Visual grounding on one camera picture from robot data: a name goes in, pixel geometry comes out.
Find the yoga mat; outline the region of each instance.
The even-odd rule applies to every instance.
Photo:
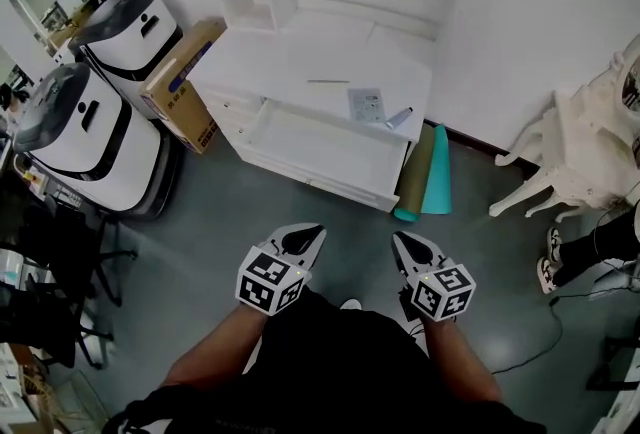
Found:
[[[449,139],[444,125],[435,128],[435,143],[427,190],[422,202],[423,214],[451,213],[451,169]]]
[[[414,222],[420,218],[434,144],[435,130],[423,123],[420,139],[402,168],[396,187],[400,200],[393,215],[402,221]]]

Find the teal mat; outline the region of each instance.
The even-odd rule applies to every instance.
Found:
[[[422,201],[423,214],[451,213],[451,170],[449,168],[449,139],[443,125],[435,128],[436,140],[431,159],[427,190]]]

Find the cardboard box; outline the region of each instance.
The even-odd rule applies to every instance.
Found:
[[[204,153],[218,127],[186,78],[223,32],[219,23],[196,23],[140,86],[142,99],[196,153]]]

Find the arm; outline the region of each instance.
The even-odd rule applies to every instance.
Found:
[[[501,402],[497,381],[451,321],[423,318],[429,357],[451,394],[462,402]]]
[[[162,386],[207,390],[242,375],[269,317],[240,304],[204,340],[176,361]]]

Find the black pants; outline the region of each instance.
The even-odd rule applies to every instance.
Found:
[[[589,267],[608,258],[634,260],[640,253],[640,242],[633,227],[635,212],[634,208],[610,223],[597,227],[594,230],[595,239],[592,231],[586,237],[562,244],[562,268],[553,276],[553,283],[556,286],[566,285]]]

